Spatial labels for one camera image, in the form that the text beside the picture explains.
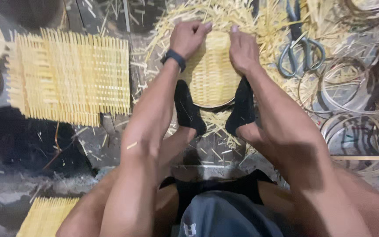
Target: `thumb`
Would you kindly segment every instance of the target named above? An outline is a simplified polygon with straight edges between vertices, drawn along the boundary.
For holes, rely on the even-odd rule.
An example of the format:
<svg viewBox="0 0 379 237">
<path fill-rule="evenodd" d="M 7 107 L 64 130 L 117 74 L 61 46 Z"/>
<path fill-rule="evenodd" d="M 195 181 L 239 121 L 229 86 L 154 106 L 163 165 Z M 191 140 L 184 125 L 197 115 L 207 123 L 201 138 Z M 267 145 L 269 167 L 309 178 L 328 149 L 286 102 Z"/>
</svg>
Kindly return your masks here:
<svg viewBox="0 0 379 237">
<path fill-rule="evenodd" d="M 212 27 L 213 23 L 211 22 L 207 22 L 206 24 L 200 24 L 195 34 L 204 37 L 211 31 Z"/>
<path fill-rule="evenodd" d="M 231 45 L 240 46 L 240 32 L 238 25 L 232 25 L 230 28 L 230 43 Z"/>
</svg>

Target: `scissors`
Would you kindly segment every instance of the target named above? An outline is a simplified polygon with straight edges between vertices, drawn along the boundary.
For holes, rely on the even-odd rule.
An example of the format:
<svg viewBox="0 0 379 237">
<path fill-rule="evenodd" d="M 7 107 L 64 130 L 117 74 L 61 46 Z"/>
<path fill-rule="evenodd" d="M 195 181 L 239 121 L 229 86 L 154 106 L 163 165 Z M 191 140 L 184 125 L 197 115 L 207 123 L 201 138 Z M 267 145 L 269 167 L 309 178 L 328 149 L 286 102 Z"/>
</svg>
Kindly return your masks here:
<svg viewBox="0 0 379 237">
<path fill-rule="evenodd" d="M 286 11 L 288 13 L 289 19 L 291 22 L 296 22 L 301 20 L 301 8 L 299 7 L 299 0 L 295 0 L 295 12 L 290 6 L 289 0 L 287 0 L 287 6 Z M 279 58 L 279 64 L 277 66 L 279 72 L 287 77 L 291 78 L 296 74 L 296 71 L 298 69 L 297 59 L 295 58 L 295 54 L 293 53 L 293 47 L 292 44 L 296 42 L 296 40 L 302 35 L 302 23 L 296 23 L 290 25 L 291 28 L 291 34 L 292 34 L 292 42 L 290 42 L 286 48 L 283 50 L 280 58 Z M 321 65 L 323 64 L 325 60 L 325 51 L 324 47 L 316 40 L 307 38 L 303 36 L 296 44 L 301 43 L 303 45 L 304 51 L 305 51 L 305 71 L 310 70 L 317 70 Z M 311 44 L 316 46 L 318 50 L 321 53 L 321 57 L 319 58 L 319 62 L 315 63 L 313 65 L 313 56 L 311 55 Z M 286 55 L 289 55 L 289 61 L 291 63 L 291 69 L 292 73 L 287 71 L 282 67 L 283 58 Z"/>
</svg>

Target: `black wristband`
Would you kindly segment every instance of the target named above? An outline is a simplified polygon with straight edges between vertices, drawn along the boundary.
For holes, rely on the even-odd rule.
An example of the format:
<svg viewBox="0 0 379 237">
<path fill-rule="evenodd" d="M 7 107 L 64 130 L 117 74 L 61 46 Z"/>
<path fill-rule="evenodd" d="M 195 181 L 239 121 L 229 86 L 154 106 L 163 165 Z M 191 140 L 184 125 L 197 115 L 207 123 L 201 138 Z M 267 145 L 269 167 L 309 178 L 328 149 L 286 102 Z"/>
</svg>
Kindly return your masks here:
<svg viewBox="0 0 379 237">
<path fill-rule="evenodd" d="M 168 58 L 173 58 L 176 62 L 178 62 L 178 65 L 181 67 L 181 73 L 185 70 L 187 67 L 185 64 L 185 59 L 181 57 L 177 52 L 174 50 L 170 49 L 166 52 L 165 56 L 161 59 L 161 63 L 165 64 L 166 60 Z"/>
</svg>

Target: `man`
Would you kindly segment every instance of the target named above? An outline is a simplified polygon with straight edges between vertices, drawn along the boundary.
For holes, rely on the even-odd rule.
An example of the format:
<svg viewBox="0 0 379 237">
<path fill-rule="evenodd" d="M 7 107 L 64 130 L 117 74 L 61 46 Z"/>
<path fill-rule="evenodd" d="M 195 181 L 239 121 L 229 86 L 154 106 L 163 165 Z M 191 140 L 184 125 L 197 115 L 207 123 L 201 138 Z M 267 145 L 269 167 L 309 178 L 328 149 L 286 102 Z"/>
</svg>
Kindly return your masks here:
<svg viewBox="0 0 379 237">
<path fill-rule="evenodd" d="M 177 24 L 170 49 L 189 59 L 211 27 L 211 23 L 198 21 Z M 355 175 L 334 167 L 315 124 L 260 66 L 254 37 L 232 26 L 230 39 L 232 64 L 244 78 L 226 129 L 263 154 L 291 185 L 291 191 L 260 178 L 252 189 L 257 196 L 238 191 L 238 185 L 192 192 L 194 197 L 178 219 L 179 236 L 379 236 L 379 193 Z M 166 60 L 135 106 L 122 138 L 120 166 L 81 198 L 58 236 L 170 234 L 181 202 L 188 197 L 182 194 L 185 188 L 178 180 L 173 184 L 164 182 L 159 189 L 159 170 L 205 132 L 188 87 L 177 80 L 181 68 L 175 58 Z M 254 123 L 252 94 L 258 102 L 263 129 Z M 180 126 L 163 140 L 174 99 Z"/>
</svg>

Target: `black sock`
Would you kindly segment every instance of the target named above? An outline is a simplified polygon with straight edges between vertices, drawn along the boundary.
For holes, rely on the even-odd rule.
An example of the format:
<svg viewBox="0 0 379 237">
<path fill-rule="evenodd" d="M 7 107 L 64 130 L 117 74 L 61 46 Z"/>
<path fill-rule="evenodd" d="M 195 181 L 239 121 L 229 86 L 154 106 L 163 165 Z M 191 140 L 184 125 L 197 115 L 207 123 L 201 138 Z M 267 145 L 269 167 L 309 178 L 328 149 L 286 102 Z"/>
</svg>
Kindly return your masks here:
<svg viewBox="0 0 379 237">
<path fill-rule="evenodd" d="M 226 121 L 226 131 L 236 136 L 236 129 L 255 121 L 254 96 L 246 77 L 243 77 L 235 93 L 235 106 Z"/>
<path fill-rule="evenodd" d="M 196 137 L 203 135 L 207 130 L 206 124 L 201 119 L 200 108 L 192 103 L 190 89 L 184 80 L 178 80 L 176 83 L 173 100 L 175 101 L 178 124 L 197 130 Z"/>
</svg>

